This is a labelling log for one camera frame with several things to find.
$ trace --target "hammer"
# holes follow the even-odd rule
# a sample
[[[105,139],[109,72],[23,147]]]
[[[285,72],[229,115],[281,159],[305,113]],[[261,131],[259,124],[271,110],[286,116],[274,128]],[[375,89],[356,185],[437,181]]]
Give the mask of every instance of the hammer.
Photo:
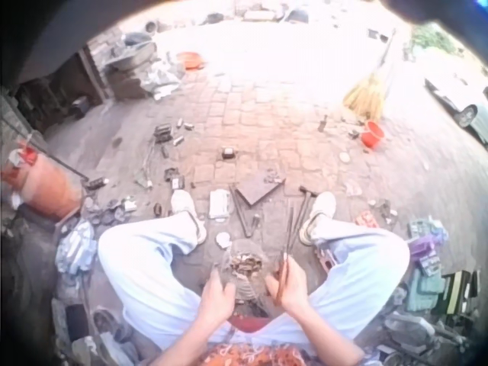
[[[300,192],[303,192],[305,194],[305,197],[303,198],[302,204],[300,206],[300,212],[298,213],[297,221],[295,223],[293,241],[298,234],[298,230],[300,230],[300,227],[303,225],[303,219],[305,218],[305,213],[307,212],[310,198],[317,197],[319,195],[317,192],[311,191],[310,189],[305,188],[303,185],[301,185],[298,189],[300,190]]]

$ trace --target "broom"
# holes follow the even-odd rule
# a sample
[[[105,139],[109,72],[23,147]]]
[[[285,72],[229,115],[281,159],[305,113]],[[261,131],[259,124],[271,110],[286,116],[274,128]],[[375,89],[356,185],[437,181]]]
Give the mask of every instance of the broom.
[[[362,79],[353,89],[351,89],[342,100],[344,106],[355,112],[358,116],[375,121],[378,121],[381,118],[387,88],[380,71],[381,67],[385,64],[395,33],[396,30],[393,30],[390,42],[388,43],[377,68],[368,77]]]

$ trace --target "white pants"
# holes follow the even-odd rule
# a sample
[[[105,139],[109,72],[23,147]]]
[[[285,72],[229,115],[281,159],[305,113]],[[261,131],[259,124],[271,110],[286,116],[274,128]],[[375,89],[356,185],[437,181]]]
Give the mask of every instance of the white pants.
[[[311,235],[327,241],[339,264],[310,302],[328,324],[353,339],[399,284],[409,263],[408,246],[386,230],[328,219]],[[196,245],[196,227],[185,212],[116,226],[100,238],[98,255],[124,305],[126,321],[161,349],[172,345],[197,315],[200,297],[175,279],[170,266],[172,246],[188,254]],[[224,324],[210,341],[222,342],[229,330],[230,324]],[[294,343],[310,349],[302,329],[287,314],[257,332],[237,331],[231,342]]]

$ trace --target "tree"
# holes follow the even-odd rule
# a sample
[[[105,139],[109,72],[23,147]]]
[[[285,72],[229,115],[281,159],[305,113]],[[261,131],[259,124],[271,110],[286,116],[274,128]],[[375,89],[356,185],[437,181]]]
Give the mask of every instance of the tree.
[[[449,36],[432,24],[415,26],[412,32],[412,43],[413,46],[421,48],[436,47],[447,53],[456,53],[457,50]]]

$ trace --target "paved ground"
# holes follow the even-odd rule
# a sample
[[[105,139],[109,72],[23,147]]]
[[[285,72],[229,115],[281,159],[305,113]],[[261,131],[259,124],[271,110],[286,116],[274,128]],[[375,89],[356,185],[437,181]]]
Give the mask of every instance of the paved ground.
[[[370,199],[390,200],[399,213],[399,222],[391,229],[402,237],[406,237],[409,220],[431,214],[451,236],[441,251],[444,273],[485,268],[487,152],[422,87],[413,66],[401,66],[401,75],[391,89],[381,122],[387,137],[375,151],[364,151],[359,140],[348,137],[350,130],[360,128],[354,116],[337,108],[336,101],[364,71],[359,56],[367,45],[351,38],[350,47],[339,53],[335,40],[349,37],[343,30],[334,30],[338,33],[332,37],[330,31],[324,36],[324,32],[300,26],[279,32],[276,24],[256,28],[261,25],[199,28],[192,42],[218,40],[207,42],[209,64],[205,69],[188,73],[182,87],[160,102],[101,106],[83,120],[50,131],[53,153],[93,178],[103,175],[111,180],[100,190],[101,203],[133,195],[139,207],[133,220],[153,217],[154,203],[167,202],[170,190],[162,176],[168,167],[178,167],[185,175],[201,215],[207,214],[211,190],[272,167],[286,175],[286,184],[248,212],[249,218],[256,211],[262,215],[262,226],[253,239],[271,255],[283,245],[284,207],[287,201],[299,204],[298,185],[302,184],[332,191],[338,200],[338,220],[352,221],[368,209]],[[329,115],[328,123],[320,133],[317,127],[324,114]],[[152,131],[158,124],[176,123],[180,117],[195,129],[181,132],[185,141],[169,147],[170,159],[154,154],[151,178],[155,186],[145,192],[133,180]],[[118,138],[121,143],[115,146],[113,141]],[[237,158],[221,161],[222,146],[236,148]],[[340,152],[350,155],[349,164],[340,162]],[[348,197],[346,183],[360,187],[362,194]],[[207,223],[206,243],[188,257],[175,260],[181,281],[195,291],[211,263],[223,254],[214,235],[226,230],[236,239],[243,237],[235,213],[228,223]],[[295,250],[298,262],[310,274],[312,291],[323,280],[321,269],[309,249],[297,244]],[[103,274],[95,275],[93,281],[93,287],[104,288],[99,294],[107,293],[110,286]],[[117,299],[105,296],[102,303],[117,306]]]

